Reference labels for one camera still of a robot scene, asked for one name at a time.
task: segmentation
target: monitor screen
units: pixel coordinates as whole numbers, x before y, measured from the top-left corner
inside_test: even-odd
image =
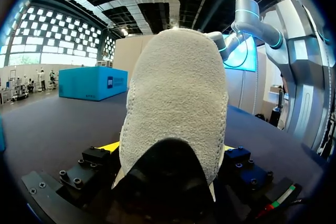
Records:
[[[229,55],[229,58],[225,61],[225,63],[223,63],[223,65],[225,68],[255,72],[257,69],[256,60],[257,48],[254,39],[251,36],[246,39],[246,43],[245,41],[240,43],[240,45]]]

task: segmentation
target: patterned window wall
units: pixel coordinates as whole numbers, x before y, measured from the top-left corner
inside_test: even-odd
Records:
[[[6,32],[7,36],[9,36],[12,33],[15,25],[17,24],[17,22],[19,22],[18,18],[20,16],[20,13],[23,11],[23,9],[24,9],[24,7],[22,6],[20,8],[19,12],[14,16],[14,21],[13,21],[12,27]],[[6,55],[6,52],[7,52],[8,42],[9,42],[9,37],[7,37],[5,45],[0,47],[0,68],[4,67],[5,55]]]
[[[106,37],[105,46],[103,49],[103,60],[111,60],[114,59],[114,50],[115,50],[115,40],[112,40],[109,36]]]
[[[69,64],[94,66],[101,30],[53,10],[31,6],[22,16],[9,65]],[[6,53],[6,45],[0,54]]]

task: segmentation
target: white knit shoe upper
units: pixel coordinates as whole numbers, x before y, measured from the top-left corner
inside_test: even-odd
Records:
[[[225,70],[213,41],[189,29],[156,35],[130,82],[120,135],[124,173],[154,143],[174,137],[189,143],[210,184],[223,160],[227,102]]]

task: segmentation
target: black table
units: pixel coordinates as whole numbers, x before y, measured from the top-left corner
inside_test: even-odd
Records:
[[[119,140],[126,116],[123,93],[101,102],[47,98],[4,113],[5,162],[15,180],[32,170],[58,177],[72,167],[89,146]],[[309,197],[323,174],[324,161],[286,132],[240,109],[229,106],[225,144],[242,145],[261,168],[303,186]]]

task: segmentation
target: teal cardboard box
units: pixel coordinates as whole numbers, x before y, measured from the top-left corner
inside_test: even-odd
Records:
[[[127,91],[127,71],[107,67],[82,67],[59,71],[58,95],[101,101]]]

